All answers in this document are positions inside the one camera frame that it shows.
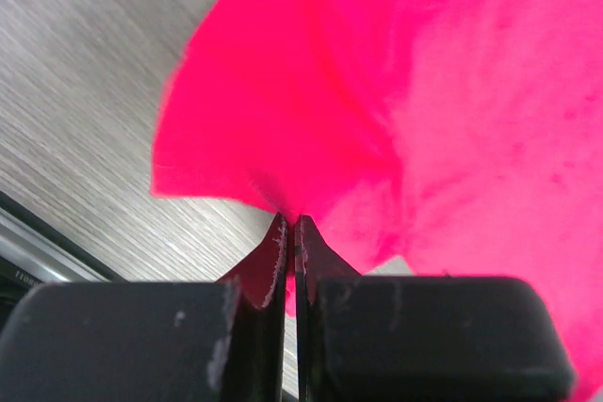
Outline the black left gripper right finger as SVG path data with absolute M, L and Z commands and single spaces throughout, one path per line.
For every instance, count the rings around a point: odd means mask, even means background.
M 509 277 L 364 276 L 294 227 L 303 401 L 563 401 L 576 375 L 546 305 Z

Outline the red t shirt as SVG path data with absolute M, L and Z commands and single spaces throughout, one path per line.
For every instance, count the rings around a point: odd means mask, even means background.
M 360 272 L 524 279 L 602 387 L 602 0 L 219 0 L 151 189 L 308 215 Z

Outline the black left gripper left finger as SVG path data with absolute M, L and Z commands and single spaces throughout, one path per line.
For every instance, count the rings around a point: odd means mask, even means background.
M 54 282 L 1 333 L 5 401 L 278 401 L 287 225 L 214 282 Z

